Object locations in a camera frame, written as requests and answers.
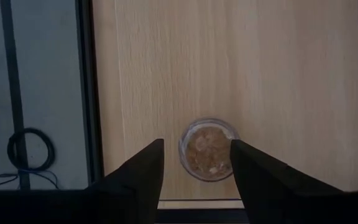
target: black frame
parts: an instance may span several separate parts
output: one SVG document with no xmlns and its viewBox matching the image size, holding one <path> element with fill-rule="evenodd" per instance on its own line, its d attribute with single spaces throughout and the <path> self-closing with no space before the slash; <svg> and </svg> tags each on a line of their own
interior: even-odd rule
<svg viewBox="0 0 358 224">
<path fill-rule="evenodd" d="M 88 179 L 104 176 L 92 0 L 76 0 Z M 158 209 L 157 223 L 248 223 L 244 209 Z"/>
</svg>

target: wood grain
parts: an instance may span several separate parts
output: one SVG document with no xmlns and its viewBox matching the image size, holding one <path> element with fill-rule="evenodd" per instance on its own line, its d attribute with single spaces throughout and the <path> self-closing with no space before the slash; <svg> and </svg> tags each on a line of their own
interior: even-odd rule
<svg viewBox="0 0 358 224">
<path fill-rule="evenodd" d="M 343 190 L 358 190 L 357 1 L 95 0 L 106 173 L 165 139 L 162 199 L 239 198 L 186 173 L 195 119 Z"/>
</svg>

